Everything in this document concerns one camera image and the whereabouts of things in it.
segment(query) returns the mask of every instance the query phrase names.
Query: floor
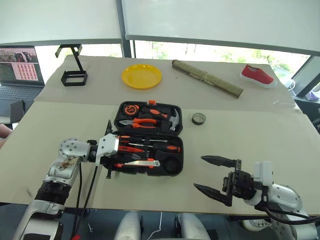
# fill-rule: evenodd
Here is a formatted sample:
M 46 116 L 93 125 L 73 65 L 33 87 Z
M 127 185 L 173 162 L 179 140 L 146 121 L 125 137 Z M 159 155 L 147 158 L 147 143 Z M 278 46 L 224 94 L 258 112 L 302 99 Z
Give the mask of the floor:
M 10 240 L 23 216 L 27 206 L 21 204 L 8 204 L 0 206 L 0 240 Z M 81 240 L 112 240 L 117 227 L 127 213 L 124 210 L 101 210 L 91 209 L 89 215 L 83 219 L 79 229 Z M 159 228 L 160 212 L 141 211 L 143 217 L 144 232 L 142 240 L 146 240 L 150 234 Z M 174 212 L 164 212 L 162 214 L 161 231 L 153 235 L 155 238 L 175 237 L 175 216 Z M 277 239 L 273 231 L 269 228 L 259 232 L 250 232 L 242 228 L 237 221 L 228 221 L 224 215 L 197 214 L 207 230 L 216 229 L 220 240 L 270 240 Z M 74 215 L 63 214 L 60 221 L 64 225 L 63 240 L 69 240 Z

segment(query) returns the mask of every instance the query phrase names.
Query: orange pliers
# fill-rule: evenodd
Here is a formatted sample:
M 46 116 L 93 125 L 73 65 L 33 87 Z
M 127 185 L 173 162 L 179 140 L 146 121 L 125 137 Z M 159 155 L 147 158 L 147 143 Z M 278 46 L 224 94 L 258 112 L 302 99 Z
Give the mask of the orange pliers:
M 120 124 L 123 125 L 131 125 L 134 129 L 145 128 L 145 129 L 153 129 L 156 126 L 144 126 L 140 124 L 157 124 L 157 120 L 152 118 L 134 118 L 133 120 L 122 120 L 119 121 Z

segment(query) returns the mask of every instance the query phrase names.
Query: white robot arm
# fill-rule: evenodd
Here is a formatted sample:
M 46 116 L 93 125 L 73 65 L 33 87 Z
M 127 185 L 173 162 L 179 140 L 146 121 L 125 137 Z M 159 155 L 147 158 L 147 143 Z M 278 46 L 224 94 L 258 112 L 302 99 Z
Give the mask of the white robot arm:
M 13 240 L 61 239 L 63 225 L 57 220 L 65 209 L 81 162 L 100 164 L 102 156 L 110 157 L 117 153 L 119 139 L 109 133 L 100 138 L 98 145 L 76 138 L 62 141 L 58 157 L 52 163 L 35 199 L 26 209 Z
M 241 160 L 220 156 L 202 156 L 210 164 L 235 168 L 223 179 L 222 191 L 194 183 L 194 186 L 208 197 L 232 205 L 232 197 L 241 198 L 248 205 L 266 212 L 273 230 L 280 240 L 315 240 L 318 233 L 315 222 L 320 217 L 309 217 L 303 208 L 298 193 L 288 185 L 274 184 L 270 161 L 258 162 L 250 174 L 241 170 Z

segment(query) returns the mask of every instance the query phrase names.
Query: table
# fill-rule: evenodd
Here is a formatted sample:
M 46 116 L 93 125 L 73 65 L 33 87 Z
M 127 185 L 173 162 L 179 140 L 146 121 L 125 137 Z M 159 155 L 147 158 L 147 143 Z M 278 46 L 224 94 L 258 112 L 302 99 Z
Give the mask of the table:
M 236 99 L 225 92 L 209 87 L 198 80 L 172 68 L 171 60 L 116 58 L 104 56 L 79 56 L 88 78 L 85 86 L 64 87 L 61 77 L 64 71 L 78 68 L 72 55 L 56 70 L 45 88 L 35 99 L 41 102 L 76 104 L 120 105 L 124 101 L 157 100 L 159 103 L 178 105 L 183 109 L 241 110 L 263 112 L 291 112 L 296 105 L 267 64 L 253 64 L 262 68 L 278 81 L 277 88 L 262 88 L 247 82 L 239 75 L 245 63 L 188 61 L 192 66 L 205 70 L 223 80 L 244 88 Z M 162 82 L 156 87 L 138 90 L 121 81 L 123 70 L 134 64 L 150 64 L 162 72 Z
M 35 102 L 0 150 L 0 202 L 29 204 L 36 195 L 59 143 L 68 137 L 98 139 L 118 105 Z M 210 165 L 203 155 L 242 159 L 242 169 L 252 172 L 253 164 L 272 161 L 273 180 L 289 184 L 300 195 L 305 210 L 320 214 L 318 187 L 320 138 L 308 118 L 300 112 L 262 112 L 202 109 L 204 125 L 191 123 L 199 109 L 182 109 L 184 166 L 175 176 L 130 175 L 99 168 L 90 208 L 217 213 L 262 214 L 234 198 L 226 207 L 200 193 L 193 183 L 222 188 L 229 168 Z M 89 188 L 93 163 L 83 163 L 80 205 Z M 67 207 L 76 205 L 79 178 L 70 192 Z

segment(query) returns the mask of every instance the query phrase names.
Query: black stand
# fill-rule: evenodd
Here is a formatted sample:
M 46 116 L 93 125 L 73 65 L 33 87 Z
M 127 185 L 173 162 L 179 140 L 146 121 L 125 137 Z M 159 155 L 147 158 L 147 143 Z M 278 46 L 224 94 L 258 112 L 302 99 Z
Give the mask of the black stand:
M 59 46 L 58 50 L 55 53 L 55 56 L 58 57 L 61 50 L 64 48 L 71 48 L 71 51 L 73 53 L 73 56 L 75 58 L 76 63 L 78 64 L 78 67 L 80 71 L 64 71 L 61 82 L 64 86 L 84 86 L 87 82 L 88 74 L 81 66 L 81 63 L 79 61 L 79 54 L 81 52 L 82 46 L 81 44 L 62 44 Z M 78 82 L 67 82 L 68 78 L 83 78 L 83 81 Z

